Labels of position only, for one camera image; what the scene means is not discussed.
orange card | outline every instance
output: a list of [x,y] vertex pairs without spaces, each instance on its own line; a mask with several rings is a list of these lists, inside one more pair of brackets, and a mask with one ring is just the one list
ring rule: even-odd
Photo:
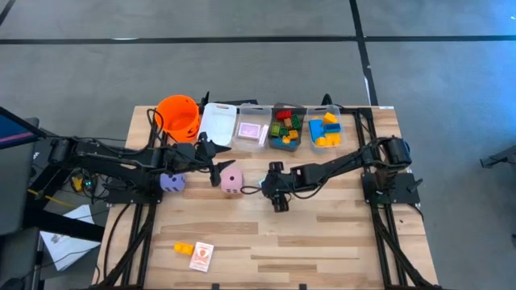
[[211,256],[214,246],[204,242],[195,243],[192,259],[190,260],[190,269],[208,272]]

pink die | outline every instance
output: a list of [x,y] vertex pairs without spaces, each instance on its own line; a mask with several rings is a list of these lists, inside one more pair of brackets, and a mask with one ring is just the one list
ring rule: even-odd
[[243,172],[235,165],[224,169],[220,172],[222,182],[220,188],[225,193],[240,193],[240,189],[243,187]]

monitor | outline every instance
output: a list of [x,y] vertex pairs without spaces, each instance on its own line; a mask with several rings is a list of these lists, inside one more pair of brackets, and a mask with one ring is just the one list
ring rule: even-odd
[[47,135],[29,122],[0,107],[0,149],[35,142]]

red block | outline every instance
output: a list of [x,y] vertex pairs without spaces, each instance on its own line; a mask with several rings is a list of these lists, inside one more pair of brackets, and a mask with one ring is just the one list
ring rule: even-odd
[[283,121],[286,118],[290,118],[290,117],[292,117],[292,111],[291,110],[284,110],[284,111],[279,111],[279,112],[276,113],[276,119],[278,121]]

wooden tabletop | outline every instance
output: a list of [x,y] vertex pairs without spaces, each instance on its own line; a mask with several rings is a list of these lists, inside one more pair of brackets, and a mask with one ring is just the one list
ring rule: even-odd
[[[145,110],[135,108],[127,147],[141,148],[148,141],[150,126]],[[401,136],[392,108],[373,107],[377,135]],[[285,169],[306,163],[322,163],[358,149],[354,119],[343,115],[346,147],[337,152],[315,154],[309,145],[308,126],[303,127],[302,145],[296,152],[268,148],[261,153],[233,149],[217,161],[236,160],[244,170],[246,185],[265,177],[268,163],[283,161]],[[183,193],[165,193],[157,206],[148,259],[145,288],[350,288],[381,289],[371,211],[364,202],[361,169],[337,176],[309,200],[290,202],[290,211],[274,213],[270,200],[261,193],[228,195],[210,186],[207,174],[187,174]],[[98,266],[104,267],[106,240],[123,205],[111,208]],[[120,219],[110,246],[108,272],[127,248],[135,206]],[[407,205],[393,205],[401,247],[412,264],[431,283],[437,284],[421,216]],[[189,269],[189,256],[174,252],[175,242],[207,242],[215,245],[208,273]],[[393,256],[389,265],[397,283]],[[135,255],[131,282],[136,282],[139,251]]]

